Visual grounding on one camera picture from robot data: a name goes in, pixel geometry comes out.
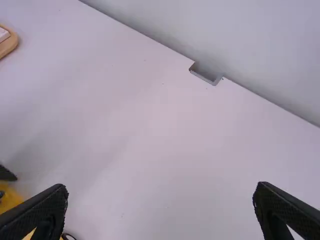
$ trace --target wooden tray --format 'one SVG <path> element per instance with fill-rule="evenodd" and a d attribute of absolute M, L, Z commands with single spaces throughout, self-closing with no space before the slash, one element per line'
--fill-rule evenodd
<path fill-rule="evenodd" d="M 17 47 L 19 38 L 15 32 L 11 31 L 7 27 L 1 24 L 0 24 L 0 27 L 7 30 L 11 35 L 6 40 L 0 43 L 0 59 L 2 59 L 4 56 L 12 52 Z"/>

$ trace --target wooden board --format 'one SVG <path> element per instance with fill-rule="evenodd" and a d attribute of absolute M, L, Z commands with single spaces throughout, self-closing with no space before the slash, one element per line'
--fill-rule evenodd
<path fill-rule="evenodd" d="M 0 61 L 0 159 L 26 197 L 67 186 L 66 231 L 263 240 L 258 181 L 320 208 L 319 128 L 79 1 L 0 15 L 23 39 Z"/>
<path fill-rule="evenodd" d="M 0 59 L 2 59 L 7 54 L 11 53 L 18 45 L 19 38 L 18 35 L 10 30 L 9 28 L 0 24 L 0 28 L 7 30 L 10 33 L 10 37 L 8 37 L 3 42 L 0 42 Z"/>

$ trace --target yellow object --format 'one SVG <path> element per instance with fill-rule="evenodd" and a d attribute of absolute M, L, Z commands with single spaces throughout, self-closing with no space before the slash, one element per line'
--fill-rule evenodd
<path fill-rule="evenodd" d="M 32 235 L 34 234 L 36 229 L 33 229 L 27 236 L 25 236 L 22 240 L 30 240 Z"/>
<path fill-rule="evenodd" d="M 4 196 L 0 200 L 0 214 L 3 214 L 24 201 L 22 196 L 20 196 L 6 182 L 0 181 L 0 191 L 4 191 Z"/>

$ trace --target white surface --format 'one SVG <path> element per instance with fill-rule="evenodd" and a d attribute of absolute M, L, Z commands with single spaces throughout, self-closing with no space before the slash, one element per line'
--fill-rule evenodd
<path fill-rule="evenodd" d="M 320 126 L 320 1 L 82 1 Z"/>
<path fill-rule="evenodd" d="M 8 37 L 10 37 L 10 33 L 7 30 L 0 27 L 0 43 L 2 43 Z"/>
<path fill-rule="evenodd" d="M 320 207 L 317 127 L 78 1 L 0 16 L 21 38 L 0 61 L 0 159 L 26 196 L 65 184 L 80 239 L 262 240 L 258 181 Z"/>

